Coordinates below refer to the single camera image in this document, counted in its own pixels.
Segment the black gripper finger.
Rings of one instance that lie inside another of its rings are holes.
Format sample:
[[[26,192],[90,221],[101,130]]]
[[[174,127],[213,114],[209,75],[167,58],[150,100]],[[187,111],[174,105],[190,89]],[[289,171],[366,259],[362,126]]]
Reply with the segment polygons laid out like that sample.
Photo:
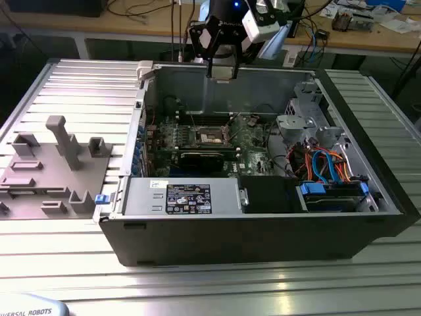
[[[210,40],[206,47],[201,43],[200,37],[209,34]],[[206,77],[212,77],[213,57],[218,49],[218,26],[214,22],[191,22],[189,36],[196,57],[207,63]]]
[[[234,31],[230,38],[232,55],[234,58],[233,67],[232,67],[232,79],[237,78],[240,64],[249,62],[248,47],[246,47],[245,51],[243,50],[243,42],[244,40],[247,40],[247,39],[248,39],[248,36],[245,31]]]

